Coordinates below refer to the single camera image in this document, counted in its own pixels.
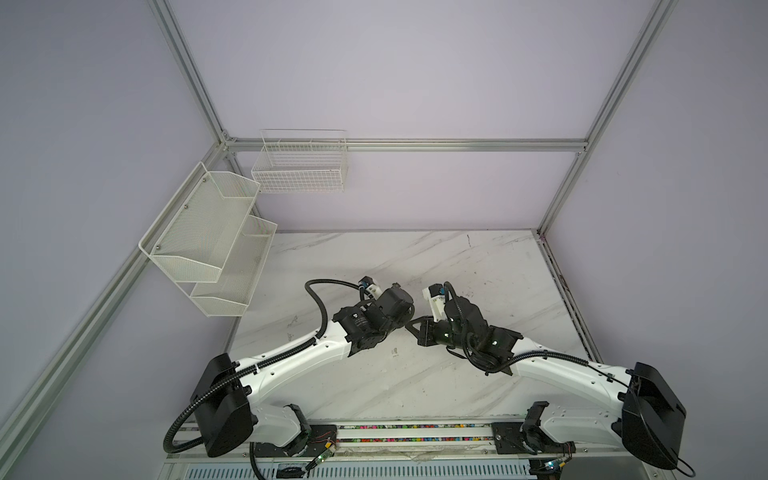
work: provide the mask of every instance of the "light purple wall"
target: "light purple wall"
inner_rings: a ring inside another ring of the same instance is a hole
[[[2,424],[213,139],[144,0],[3,2],[0,65]],[[14,480],[157,474],[230,321],[151,269]]]
[[[250,172],[251,152],[237,159]],[[508,229],[538,225],[570,152],[352,152],[342,194],[259,194],[279,230]]]
[[[548,237],[604,360],[687,407],[700,478],[759,475],[768,430],[766,24],[682,0]]]
[[[208,0],[174,10],[227,130],[583,137],[653,0]]]

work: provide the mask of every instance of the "black motor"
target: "black motor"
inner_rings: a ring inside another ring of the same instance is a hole
[[[514,330],[488,325],[477,305],[463,296],[449,298],[447,293],[447,288],[440,283],[429,287],[432,298],[445,296],[445,316],[448,319],[435,322],[432,317],[421,317],[406,325],[419,345],[445,345],[449,352],[469,345],[475,355],[473,360],[487,363],[488,368],[512,358],[512,347],[523,335]],[[413,326],[416,323],[421,323],[419,329]],[[511,375],[508,367],[500,372]]]
[[[332,320],[346,331],[345,340],[352,343],[349,355],[371,349],[393,330],[413,318],[413,298],[394,283],[378,299],[361,300],[355,306],[339,310]]]

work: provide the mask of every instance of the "black mounting plate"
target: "black mounting plate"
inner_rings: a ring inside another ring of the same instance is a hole
[[[317,457],[326,451],[326,442],[336,442],[336,425],[310,425],[312,432],[302,457]],[[254,448],[256,458],[289,458],[285,451],[271,443],[257,443]]]
[[[515,453],[530,454],[530,452],[523,446],[523,440],[525,440],[525,436],[522,432],[520,432],[520,427],[522,425],[523,422],[496,422],[491,424],[491,430],[493,431],[493,441],[496,444],[496,453],[499,455],[510,455]],[[571,452],[575,452],[576,445],[574,445],[573,442],[569,442],[569,444],[571,446]],[[563,452],[563,448],[560,446],[545,445],[544,452],[539,455],[563,455]]]

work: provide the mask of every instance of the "wire basket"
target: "wire basket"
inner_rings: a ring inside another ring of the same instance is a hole
[[[208,316],[242,316],[266,262],[277,225],[249,215],[216,283],[197,283],[193,302]]]
[[[231,172],[202,174],[162,234],[139,248],[207,316],[242,316],[250,305],[277,225],[251,215],[259,184]]]
[[[262,130],[251,174],[267,194],[341,192],[346,179],[343,130]]]

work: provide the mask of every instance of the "wire mesh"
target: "wire mesh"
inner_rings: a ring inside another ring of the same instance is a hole
[[[201,166],[202,178],[165,231],[152,244],[150,229],[139,246],[207,316],[240,316],[277,225],[250,214],[257,182]]]
[[[216,283],[198,283],[190,298],[208,316],[241,316],[256,291],[277,225],[250,215]]]
[[[264,146],[251,171],[262,192],[344,190],[346,132],[262,131],[262,139]]]
[[[231,172],[206,172],[150,258],[174,282],[217,281],[258,189]]]

